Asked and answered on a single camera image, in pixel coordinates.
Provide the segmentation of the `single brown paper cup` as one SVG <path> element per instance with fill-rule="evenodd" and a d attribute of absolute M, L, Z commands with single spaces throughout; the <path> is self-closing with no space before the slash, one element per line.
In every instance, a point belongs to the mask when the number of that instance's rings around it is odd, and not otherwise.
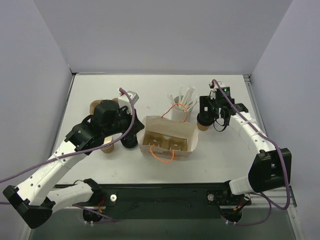
<path fill-rule="evenodd" d="M 207 131 L 209 127 L 212 125 L 212 123 L 207 123 L 207 122 L 197 122 L 197 127 L 200 131 Z"/>

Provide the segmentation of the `stack of brown paper cups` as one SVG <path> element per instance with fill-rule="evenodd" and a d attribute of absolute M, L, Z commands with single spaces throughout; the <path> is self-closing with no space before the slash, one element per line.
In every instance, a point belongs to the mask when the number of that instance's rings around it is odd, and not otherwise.
<path fill-rule="evenodd" d="M 104 154 L 109 154 L 115 149 L 114 144 L 111 144 L 113 140 L 114 139 L 112 136 L 108 136 L 104 139 L 103 145 L 106 145 L 106 146 L 100 149 Z"/>

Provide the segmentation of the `brown cardboard cup carrier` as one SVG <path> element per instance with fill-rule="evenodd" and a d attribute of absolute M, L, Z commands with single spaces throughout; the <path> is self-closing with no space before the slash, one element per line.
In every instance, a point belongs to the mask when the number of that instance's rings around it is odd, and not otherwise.
<path fill-rule="evenodd" d="M 109 112 L 115 112 L 119 109 L 119 104 L 116 100 L 112 99 L 100 99 L 94 100 L 89 106 L 89 114 L 105 114 Z"/>

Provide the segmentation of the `paper takeout bag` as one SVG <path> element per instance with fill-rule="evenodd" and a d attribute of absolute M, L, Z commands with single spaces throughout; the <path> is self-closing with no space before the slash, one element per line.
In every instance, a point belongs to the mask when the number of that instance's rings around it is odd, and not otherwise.
<path fill-rule="evenodd" d="M 199 130 L 195 122 L 191 122 L 188 111 L 183 121 L 175 121 L 166 118 L 171 113 L 172 105 L 162 115 L 145 116 L 142 120 L 144 129 L 137 133 L 138 146 L 143 155 L 151 156 L 163 163 L 172 161 L 185 161 L 195 151 L 198 145 Z M 143 145 L 143 140 L 148 132 L 187 139 L 187 151 L 167 150 L 154 145 Z"/>

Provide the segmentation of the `black cup lid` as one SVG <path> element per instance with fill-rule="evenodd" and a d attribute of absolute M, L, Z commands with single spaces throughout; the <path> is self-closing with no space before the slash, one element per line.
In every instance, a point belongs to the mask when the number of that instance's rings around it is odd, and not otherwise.
<path fill-rule="evenodd" d="M 214 120 L 214 117 L 208 113 L 199 112 L 197 115 L 197 123 L 205 127 L 211 126 Z"/>

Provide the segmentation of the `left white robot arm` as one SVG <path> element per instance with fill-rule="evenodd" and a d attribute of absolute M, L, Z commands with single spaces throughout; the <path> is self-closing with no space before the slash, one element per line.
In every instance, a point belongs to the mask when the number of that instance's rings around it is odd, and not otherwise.
<path fill-rule="evenodd" d="M 17 186 L 9 185 L 3 195 L 25 223 L 35 229 L 53 213 L 78 203 L 91 206 L 103 200 L 101 186 L 93 179 L 55 190 L 54 186 L 73 166 L 99 149 L 105 138 L 121 134 L 119 140 L 128 149 L 138 144 L 136 134 L 144 128 L 137 118 L 135 100 L 102 100 L 93 114 L 85 117 L 66 135 L 55 153 L 39 165 L 29 178 Z"/>

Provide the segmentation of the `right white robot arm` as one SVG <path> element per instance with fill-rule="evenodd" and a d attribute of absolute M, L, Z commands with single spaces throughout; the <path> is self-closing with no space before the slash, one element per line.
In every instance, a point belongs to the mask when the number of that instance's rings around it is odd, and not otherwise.
<path fill-rule="evenodd" d="M 275 146 L 256 124 L 248 108 L 236 103 L 230 88 L 215 88 L 209 95 L 200 96 L 197 125 L 202 131 L 223 120 L 222 127 L 231 127 L 242 138 L 254 155 L 246 176 L 231 180 L 222 190 L 221 197 L 233 204 L 242 194 L 260 193 L 280 187 L 289 187 L 291 180 L 292 154 L 288 148 Z"/>

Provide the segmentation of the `stack of black lids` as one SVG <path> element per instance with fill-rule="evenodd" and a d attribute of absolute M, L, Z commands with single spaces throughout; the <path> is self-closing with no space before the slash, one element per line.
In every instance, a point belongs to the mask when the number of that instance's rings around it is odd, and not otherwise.
<path fill-rule="evenodd" d="M 135 134 L 128 134 L 125 137 L 123 137 L 120 141 L 123 147 L 127 149 L 133 149 L 138 145 L 138 139 Z"/>

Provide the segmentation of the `white straw holder cup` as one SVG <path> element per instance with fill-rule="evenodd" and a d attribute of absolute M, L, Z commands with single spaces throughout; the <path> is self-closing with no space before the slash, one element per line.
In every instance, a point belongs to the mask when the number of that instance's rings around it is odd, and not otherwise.
<path fill-rule="evenodd" d="M 188 110 L 188 116 L 190 116 L 192 110 L 193 110 L 193 103 L 187 103 L 185 105 Z M 187 117 L 186 110 L 181 105 L 176 105 L 171 110 L 171 120 L 173 121 L 184 121 Z"/>

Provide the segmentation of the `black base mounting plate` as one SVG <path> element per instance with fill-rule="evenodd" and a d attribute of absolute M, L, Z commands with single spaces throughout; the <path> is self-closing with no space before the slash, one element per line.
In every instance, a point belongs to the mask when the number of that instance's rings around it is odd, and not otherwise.
<path fill-rule="evenodd" d="M 94 200 L 79 203 L 121 220 L 206 220 L 238 222 L 248 195 L 233 195 L 227 183 L 103 184 Z"/>

